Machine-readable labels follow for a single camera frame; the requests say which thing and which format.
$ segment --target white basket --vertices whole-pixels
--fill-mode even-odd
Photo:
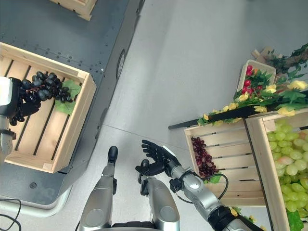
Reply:
[[[262,72],[266,71],[267,74],[272,74],[270,79],[269,79],[269,83],[270,84],[274,83],[275,77],[276,77],[276,69],[274,67],[266,65],[266,64],[259,63],[259,62],[255,61],[255,60],[249,59],[246,62],[246,64],[243,66],[243,68],[242,68],[241,77],[240,77],[239,84],[237,86],[237,90],[236,91],[239,91],[244,86],[244,82],[245,82],[245,78],[246,78],[246,71],[247,71],[248,65],[251,65],[253,67],[253,69],[258,69],[258,70],[260,70]]]

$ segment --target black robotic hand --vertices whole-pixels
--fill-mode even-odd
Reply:
[[[171,177],[169,163],[172,161],[174,166],[181,166],[178,159],[163,147],[146,140],[142,140],[141,146],[146,156],[155,161],[155,163],[149,164],[149,161],[143,160],[140,166],[136,166],[136,170],[141,175],[154,176],[165,171]]]

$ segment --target black cable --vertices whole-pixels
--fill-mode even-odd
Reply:
[[[8,218],[8,219],[11,219],[11,220],[13,221],[12,224],[16,223],[16,224],[18,225],[19,231],[21,231],[21,225],[20,225],[20,223],[19,223],[18,220],[14,219],[14,218],[12,218],[12,217],[10,217],[10,216],[8,216],[8,215],[5,215],[5,214],[0,214],[0,216],[1,216],[1,217]]]
[[[204,181],[204,180],[208,180],[208,179],[210,179],[210,178],[212,178],[212,177],[215,177],[215,176],[222,176],[224,179],[226,179],[226,186],[225,186],[225,189],[224,189],[224,191],[221,193],[221,195],[218,197],[218,199],[220,200],[220,199],[224,196],[224,194],[227,192],[227,189],[228,189],[228,186],[229,186],[229,180],[228,180],[228,178],[227,178],[224,174],[222,174],[222,173],[216,173],[216,174],[214,174],[214,175],[212,175],[212,176],[204,177],[204,178],[201,178],[201,179]]]
[[[11,219],[11,220],[13,221],[12,224],[9,226],[9,228],[7,228],[7,229],[2,229],[2,228],[0,228],[0,231],[7,231],[7,230],[10,230],[10,228],[14,225],[14,223],[16,223],[16,224],[18,225],[19,231],[21,231],[21,225],[20,225],[20,223],[17,221],[17,218],[18,218],[19,213],[20,213],[20,210],[21,210],[21,201],[18,200],[18,199],[0,199],[0,201],[18,201],[18,203],[19,203],[18,212],[17,212],[17,215],[16,215],[15,218],[12,218],[12,217],[10,217],[10,216],[8,216],[8,215],[5,215],[5,216],[4,216],[3,214],[0,214],[0,216],[9,218],[9,219]]]
[[[77,231],[77,230],[78,230],[79,224],[80,224],[80,221],[78,222],[78,224],[77,224],[77,226],[76,226],[75,231]]]

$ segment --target grape leaf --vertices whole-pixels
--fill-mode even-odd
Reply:
[[[76,104],[75,101],[73,101],[71,103],[70,102],[62,103],[60,100],[56,100],[54,102],[54,105],[55,105],[55,108],[56,108],[57,111],[60,111],[60,112],[63,112],[63,113],[69,114],[69,115],[71,115],[73,113],[75,104]]]
[[[74,81],[71,80],[71,79],[64,81],[62,83],[62,87],[68,87],[69,88],[68,92],[71,94],[71,99],[74,99],[74,97],[76,95],[78,95],[80,93],[80,90],[81,90],[81,86],[74,83]]]
[[[220,178],[221,178],[221,176],[211,177],[210,183],[216,184],[216,183],[218,183],[220,181]]]
[[[298,211],[291,213],[287,210],[287,216],[291,231],[301,231],[304,228],[304,223],[300,219]]]

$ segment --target red grapes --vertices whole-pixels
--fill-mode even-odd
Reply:
[[[212,156],[209,155],[205,149],[206,144],[204,141],[201,140],[200,137],[192,137],[192,143],[200,176],[204,178],[218,173],[216,165],[212,162]]]

